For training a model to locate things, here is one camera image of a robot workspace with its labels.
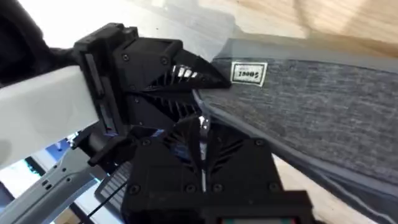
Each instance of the wooden table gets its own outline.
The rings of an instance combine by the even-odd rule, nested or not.
[[[186,49],[208,60],[230,38],[398,56],[398,1],[41,0],[51,11],[24,2],[46,41],[58,47],[71,47],[107,22],[123,22],[138,26],[143,36],[181,39]],[[323,221],[373,223],[280,159],[277,165],[287,189],[310,192]]]

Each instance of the black 3d-printed bracket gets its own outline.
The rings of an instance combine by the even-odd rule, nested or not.
[[[267,142],[222,123],[211,122],[205,138],[198,117],[183,119],[141,139],[131,164],[126,223],[314,223],[306,191],[283,190]]]
[[[125,136],[132,126],[168,129],[201,113],[192,90],[231,85],[180,40],[139,37],[136,27],[108,24],[73,49],[108,135]]]

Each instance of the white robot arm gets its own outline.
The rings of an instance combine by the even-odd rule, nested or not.
[[[78,66],[0,89],[0,169],[97,122]]]

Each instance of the wire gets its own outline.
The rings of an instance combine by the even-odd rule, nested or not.
[[[103,201],[100,205],[98,205],[93,211],[90,212],[90,214],[87,215],[88,218],[90,218],[91,216],[93,216],[102,206],[104,206],[109,200],[111,200],[111,198],[113,198],[114,195],[116,195],[124,186],[126,186],[127,181],[125,181],[122,185],[120,185],[120,187],[118,187],[113,193],[111,193],[111,195],[105,199],[105,201]]]

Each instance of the price tag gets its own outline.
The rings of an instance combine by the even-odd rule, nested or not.
[[[231,82],[262,86],[267,72],[267,63],[232,62]]]

